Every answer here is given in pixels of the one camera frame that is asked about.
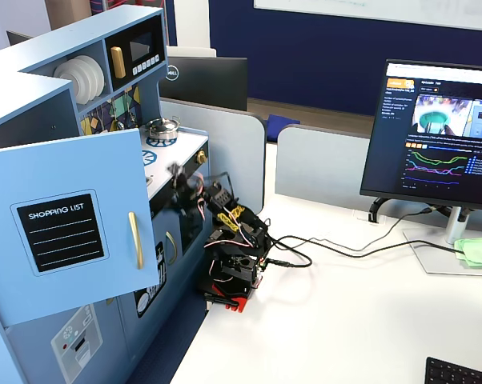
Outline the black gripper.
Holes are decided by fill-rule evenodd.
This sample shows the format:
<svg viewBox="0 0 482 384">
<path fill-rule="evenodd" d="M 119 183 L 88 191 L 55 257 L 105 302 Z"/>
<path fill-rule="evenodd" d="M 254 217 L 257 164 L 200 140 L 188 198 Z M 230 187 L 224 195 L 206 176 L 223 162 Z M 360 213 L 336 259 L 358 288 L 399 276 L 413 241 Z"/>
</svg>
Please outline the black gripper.
<svg viewBox="0 0 482 384">
<path fill-rule="evenodd" d="M 204 177 L 201 174 L 186 176 L 184 166 L 172 162 L 167 167 L 173 178 L 171 186 L 173 196 L 169 201 L 169 208 L 175 212 L 186 211 L 197 206 L 203 195 Z"/>
</svg>

